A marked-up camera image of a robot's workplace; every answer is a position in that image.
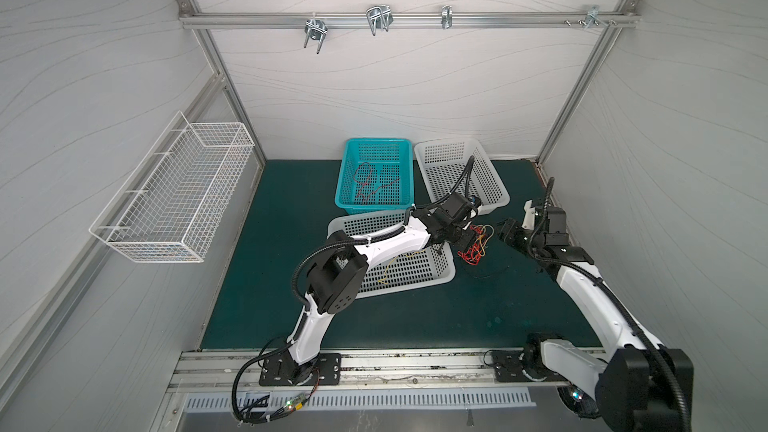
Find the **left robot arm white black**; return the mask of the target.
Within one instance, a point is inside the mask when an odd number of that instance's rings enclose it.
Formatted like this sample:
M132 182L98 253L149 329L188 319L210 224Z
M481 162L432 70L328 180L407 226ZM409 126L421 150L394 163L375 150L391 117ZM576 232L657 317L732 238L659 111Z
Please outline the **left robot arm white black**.
M472 221L480 205L470 193L474 165L471 156L448 193L435 202L408 207L399 224L359 236L335 232L296 267L291 287L302 310L287 339L296 366L316 359L334 315L356 299L369 269L443 243L462 253L470 251L478 236Z

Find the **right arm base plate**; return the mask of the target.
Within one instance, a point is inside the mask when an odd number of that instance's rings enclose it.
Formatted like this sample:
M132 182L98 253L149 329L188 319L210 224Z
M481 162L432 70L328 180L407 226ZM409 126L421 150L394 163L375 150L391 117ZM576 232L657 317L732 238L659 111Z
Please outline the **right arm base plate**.
M528 349L491 349L482 357L499 383L556 383L565 379L546 368L538 352Z

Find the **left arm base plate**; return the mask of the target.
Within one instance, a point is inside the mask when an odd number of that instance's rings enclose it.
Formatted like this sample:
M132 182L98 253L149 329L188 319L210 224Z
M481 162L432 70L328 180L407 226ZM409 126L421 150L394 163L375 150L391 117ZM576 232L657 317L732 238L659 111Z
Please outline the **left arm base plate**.
M309 385L338 385L340 382L342 355L320 353L307 363L299 365L289 352L283 352L264 360L259 377L263 387L295 387Z

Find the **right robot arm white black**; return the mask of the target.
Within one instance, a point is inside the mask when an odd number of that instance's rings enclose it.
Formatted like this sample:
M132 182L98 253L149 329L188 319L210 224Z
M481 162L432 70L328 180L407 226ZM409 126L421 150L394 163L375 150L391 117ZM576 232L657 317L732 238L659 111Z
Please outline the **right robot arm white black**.
M519 357L526 377L565 380L563 405L613 431L689 431L694 365L649 332L607 285L592 257L571 243L565 211L552 204L555 180L544 197L526 203L522 221L501 225L501 240L537 265L576 304L597 336L601 355L558 333L532 333Z

